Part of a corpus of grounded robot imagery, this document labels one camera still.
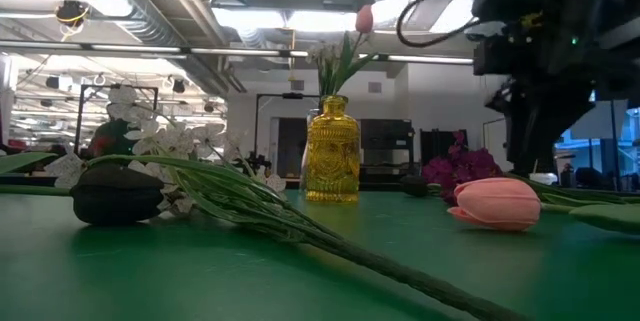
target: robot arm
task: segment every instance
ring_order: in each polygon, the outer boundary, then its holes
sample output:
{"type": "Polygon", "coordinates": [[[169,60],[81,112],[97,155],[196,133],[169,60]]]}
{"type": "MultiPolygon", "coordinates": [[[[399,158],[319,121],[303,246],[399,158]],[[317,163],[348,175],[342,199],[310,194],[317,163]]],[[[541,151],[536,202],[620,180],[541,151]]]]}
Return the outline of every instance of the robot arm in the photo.
{"type": "Polygon", "coordinates": [[[501,35],[477,46],[474,74],[511,76],[486,106],[505,115],[507,158],[516,172],[527,174],[538,161],[552,160],[556,140],[593,107],[594,89],[615,95],[640,84],[640,67],[633,62],[640,52],[600,43],[639,5],[638,0],[475,0],[476,17],[506,25],[501,35]]]}

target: yellow glass vase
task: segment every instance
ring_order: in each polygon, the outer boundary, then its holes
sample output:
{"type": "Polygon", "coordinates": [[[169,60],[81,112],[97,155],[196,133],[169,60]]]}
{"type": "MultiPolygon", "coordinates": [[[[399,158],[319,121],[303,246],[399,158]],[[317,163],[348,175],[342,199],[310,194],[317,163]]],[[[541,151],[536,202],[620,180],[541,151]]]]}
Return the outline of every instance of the yellow glass vase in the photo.
{"type": "Polygon", "coordinates": [[[307,200],[358,202],[360,129],[345,115],[344,96],[322,98],[323,113],[311,122],[307,137],[307,200]]]}

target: magenta orchid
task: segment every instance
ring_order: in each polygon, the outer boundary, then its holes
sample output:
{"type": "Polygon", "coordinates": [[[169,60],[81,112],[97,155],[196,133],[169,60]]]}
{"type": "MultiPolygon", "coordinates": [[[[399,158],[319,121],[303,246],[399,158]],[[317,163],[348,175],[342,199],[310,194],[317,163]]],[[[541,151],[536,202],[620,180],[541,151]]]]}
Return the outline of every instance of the magenta orchid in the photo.
{"type": "Polygon", "coordinates": [[[456,186],[489,177],[499,177],[502,170],[485,148],[469,151],[464,145],[464,133],[454,132],[455,143],[449,147],[449,155],[432,159],[422,170],[422,177],[429,184],[441,187],[440,196],[450,205],[457,206],[456,186]]]}

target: desk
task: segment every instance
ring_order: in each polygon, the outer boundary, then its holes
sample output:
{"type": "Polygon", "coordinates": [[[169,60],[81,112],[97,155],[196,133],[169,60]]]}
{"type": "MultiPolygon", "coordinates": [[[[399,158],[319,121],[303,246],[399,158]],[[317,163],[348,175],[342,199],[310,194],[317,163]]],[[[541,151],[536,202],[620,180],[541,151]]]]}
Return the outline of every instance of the desk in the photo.
{"type": "MultiPolygon", "coordinates": [[[[348,238],[536,320],[640,318],[640,239],[545,214],[527,234],[462,225],[436,199],[304,205],[348,238]]],[[[0,320],[467,320],[311,247],[212,221],[88,227],[71,199],[0,196],[0,320]]]]}

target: pink tulip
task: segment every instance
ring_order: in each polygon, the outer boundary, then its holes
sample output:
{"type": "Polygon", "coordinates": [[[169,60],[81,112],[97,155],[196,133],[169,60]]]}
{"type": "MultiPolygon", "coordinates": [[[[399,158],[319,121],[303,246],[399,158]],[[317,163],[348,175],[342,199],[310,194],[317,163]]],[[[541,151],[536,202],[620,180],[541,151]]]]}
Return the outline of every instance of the pink tulip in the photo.
{"type": "Polygon", "coordinates": [[[456,187],[458,207],[447,210],[460,221],[503,231],[524,231],[540,218],[540,199],[526,183],[489,178],[456,187]]]}
{"type": "Polygon", "coordinates": [[[356,18],[356,30],[360,33],[369,33],[373,29],[373,13],[371,12],[371,5],[364,5],[358,11],[358,17],[356,18]]]}

